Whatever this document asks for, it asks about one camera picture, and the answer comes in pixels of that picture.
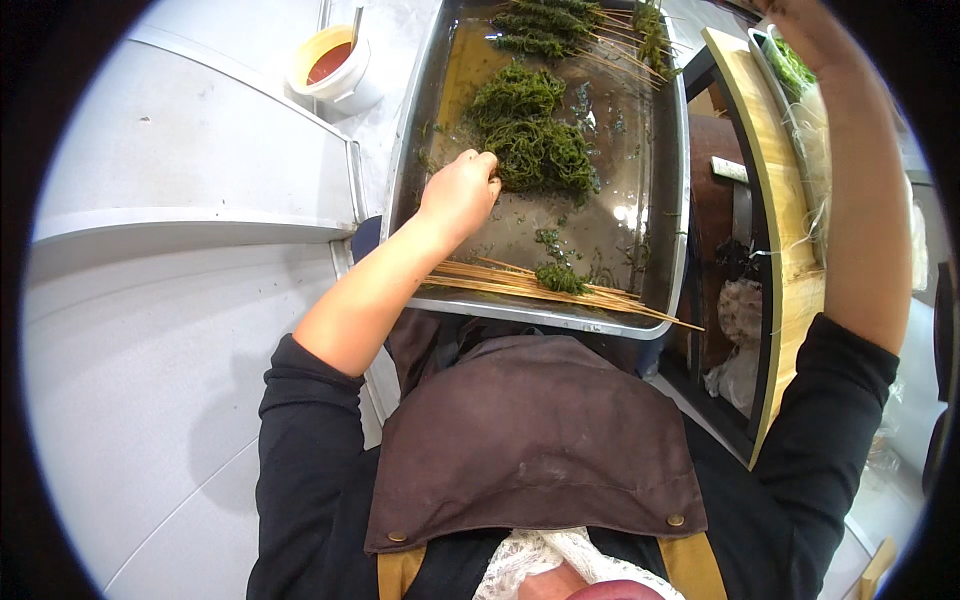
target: wooden board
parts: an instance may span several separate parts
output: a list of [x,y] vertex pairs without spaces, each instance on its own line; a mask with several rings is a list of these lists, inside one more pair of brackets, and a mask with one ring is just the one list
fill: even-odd
[[770,363],[752,468],[763,438],[780,412],[783,390],[797,374],[797,350],[813,317],[824,309],[826,272],[813,257],[813,245],[804,240],[806,199],[797,159],[747,41],[709,27],[703,30],[703,37],[731,91],[750,143],[773,253],[769,257],[773,272]]

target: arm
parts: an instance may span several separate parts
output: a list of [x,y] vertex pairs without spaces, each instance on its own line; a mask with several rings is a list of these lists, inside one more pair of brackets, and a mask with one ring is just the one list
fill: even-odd
[[794,527],[784,583],[814,597],[897,372],[910,302],[908,213],[889,104],[866,56],[816,0],[776,0],[768,13],[817,75],[830,127],[825,315],[797,354],[753,471]]
[[315,595],[324,572],[312,565],[342,559],[323,552],[363,452],[359,375],[423,276],[487,218],[500,191],[499,179],[488,181],[495,165],[493,155],[467,151],[438,172],[417,215],[280,340],[260,405],[259,558],[248,598]]
[[500,193],[496,156],[467,150],[427,183],[420,210],[337,281],[294,339],[327,365],[359,376],[423,277],[480,228]]
[[897,354],[912,263],[906,183],[886,90],[816,0],[778,0],[768,13],[817,76],[829,119],[833,195],[824,313]]

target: person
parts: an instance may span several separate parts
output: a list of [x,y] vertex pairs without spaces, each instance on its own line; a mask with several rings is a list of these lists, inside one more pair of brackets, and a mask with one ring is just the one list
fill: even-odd
[[[495,156],[467,151],[276,349],[249,598],[816,597],[899,362],[908,216],[865,55],[816,0],[767,8],[818,78],[833,201],[824,312],[753,470],[570,332],[406,319],[500,191]],[[362,374],[388,335],[403,400],[364,450]]]

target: apron strap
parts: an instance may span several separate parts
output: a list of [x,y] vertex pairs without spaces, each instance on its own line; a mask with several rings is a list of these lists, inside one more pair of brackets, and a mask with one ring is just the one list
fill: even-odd
[[727,600],[706,532],[686,538],[657,538],[657,544],[667,579],[685,600]]
[[404,552],[376,555],[376,584],[380,600],[400,600],[407,593],[423,564],[426,546]]
[[[657,538],[670,585],[685,600],[727,600],[720,568],[707,534],[687,538]],[[376,555],[376,582],[380,600],[400,600],[423,564],[426,546]]]

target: black sleeve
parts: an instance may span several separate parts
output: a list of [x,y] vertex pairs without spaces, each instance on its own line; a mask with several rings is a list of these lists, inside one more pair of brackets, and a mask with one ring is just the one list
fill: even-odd
[[281,598],[332,526],[341,483],[363,451],[360,386],[285,335],[260,405],[259,558],[248,598]]
[[899,361],[824,315],[797,353],[754,467],[793,522],[791,595],[813,598],[823,584]]

